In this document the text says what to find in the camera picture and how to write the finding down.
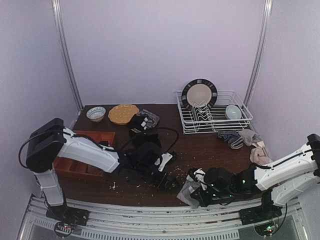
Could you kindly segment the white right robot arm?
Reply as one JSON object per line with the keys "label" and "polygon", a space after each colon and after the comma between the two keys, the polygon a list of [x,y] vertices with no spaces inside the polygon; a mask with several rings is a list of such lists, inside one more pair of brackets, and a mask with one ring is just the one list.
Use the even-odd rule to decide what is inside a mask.
{"label": "white right robot arm", "polygon": [[197,185],[187,187],[190,197],[201,207],[260,197],[259,206],[239,211],[243,225],[280,217],[288,201],[320,182],[320,137],[310,134],[300,149],[265,165],[252,163],[239,173],[222,167],[191,168],[188,179]]}

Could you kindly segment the grey white underwear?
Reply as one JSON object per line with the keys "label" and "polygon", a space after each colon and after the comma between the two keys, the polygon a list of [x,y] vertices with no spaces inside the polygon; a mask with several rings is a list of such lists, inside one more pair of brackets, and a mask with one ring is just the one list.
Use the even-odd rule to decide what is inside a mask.
{"label": "grey white underwear", "polygon": [[200,203],[198,200],[191,197],[191,194],[195,192],[201,184],[194,181],[189,175],[187,175],[184,185],[177,194],[176,198],[182,201],[183,203],[189,205],[192,208],[198,208]]}

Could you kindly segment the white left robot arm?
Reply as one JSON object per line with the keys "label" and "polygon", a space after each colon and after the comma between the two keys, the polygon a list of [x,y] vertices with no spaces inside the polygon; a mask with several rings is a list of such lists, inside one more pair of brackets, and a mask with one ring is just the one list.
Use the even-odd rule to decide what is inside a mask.
{"label": "white left robot arm", "polygon": [[130,123],[130,139],[119,149],[75,133],[65,127],[60,118],[54,118],[34,131],[18,151],[22,153],[27,147],[25,161],[19,157],[18,162],[33,172],[44,193],[47,216],[67,222],[71,218],[85,220],[89,215],[84,209],[67,205],[54,167],[57,157],[88,164],[105,173],[127,168],[150,178],[152,184],[162,191],[177,188],[176,177],[165,172],[166,165],[176,154],[162,149],[158,134],[151,133],[146,122],[147,119],[143,118],[139,124]]}

